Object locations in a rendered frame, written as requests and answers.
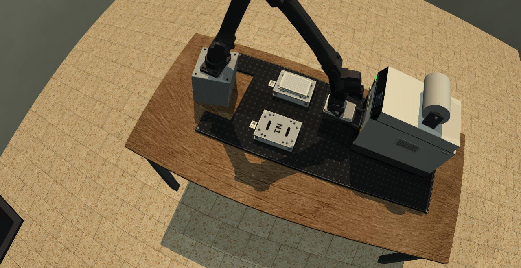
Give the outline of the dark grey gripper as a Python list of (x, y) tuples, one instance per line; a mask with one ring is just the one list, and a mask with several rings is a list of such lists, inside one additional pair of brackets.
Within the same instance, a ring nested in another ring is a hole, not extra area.
[[(344, 87), (342, 87), (341, 89), (331, 88), (331, 94), (329, 95), (329, 98), (328, 98), (327, 110), (331, 111), (331, 113), (333, 113), (334, 116), (336, 116), (338, 118), (341, 116), (341, 114), (344, 113), (344, 101), (340, 101), (340, 100), (336, 99), (335, 91), (340, 91), (343, 88)], [(336, 105), (339, 105), (339, 106), (336, 106)], [(339, 114), (337, 115), (335, 111), (339, 112)]]

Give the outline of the cream multi-well plate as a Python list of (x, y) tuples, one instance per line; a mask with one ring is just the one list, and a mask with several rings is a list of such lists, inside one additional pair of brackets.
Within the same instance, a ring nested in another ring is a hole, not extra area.
[(278, 88), (307, 98), (310, 87), (310, 80), (295, 76), (293, 74), (284, 73)]

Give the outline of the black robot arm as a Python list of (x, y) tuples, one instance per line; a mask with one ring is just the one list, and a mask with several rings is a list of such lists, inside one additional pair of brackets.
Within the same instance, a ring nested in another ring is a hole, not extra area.
[[(230, 50), (234, 49), (236, 30), (251, 0), (231, 0), (220, 30), (207, 50), (200, 71), (218, 78), (231, 60)], [(266, 0), (271, 7), (278, 7), (298, 33), (313, 50), (321, 68), (328, 75), (329, 83), (335, 91), (336, 99), (346, 101), (347, 93), (358, 102), (363, 99), (361, 73), (342, 68), (342, 58), (325, 39), (314, 21), (298, 0)], [(345, 85), (344, 85), (345, 84)]]

